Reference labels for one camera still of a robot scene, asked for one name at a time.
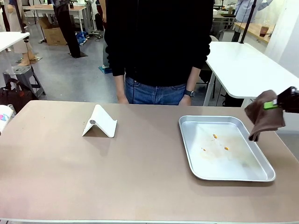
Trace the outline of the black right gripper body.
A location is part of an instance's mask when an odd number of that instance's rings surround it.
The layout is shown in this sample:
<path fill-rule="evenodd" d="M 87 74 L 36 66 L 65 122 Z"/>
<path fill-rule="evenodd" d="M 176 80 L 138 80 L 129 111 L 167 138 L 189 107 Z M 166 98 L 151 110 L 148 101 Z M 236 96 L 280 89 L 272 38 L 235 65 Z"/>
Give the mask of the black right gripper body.
<path fill-rule="evenodd" d="M 278 95 L 278 107 L 289 113 L 299 113 L 299 90 L 296 87 L 289 87 Z"/>

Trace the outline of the person's left hand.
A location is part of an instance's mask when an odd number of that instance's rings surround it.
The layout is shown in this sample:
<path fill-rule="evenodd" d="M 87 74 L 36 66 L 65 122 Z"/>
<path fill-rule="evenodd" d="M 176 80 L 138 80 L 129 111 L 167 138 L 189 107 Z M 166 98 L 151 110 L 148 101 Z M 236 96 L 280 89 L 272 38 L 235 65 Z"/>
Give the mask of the person's left hand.
<path fill-rule="evenodd" d="M 180 100 L 179 104 L 180 106 L 190 106 L 191 105 L 191 97 L 188 95 L 184 95 L 182 99 Z"/>

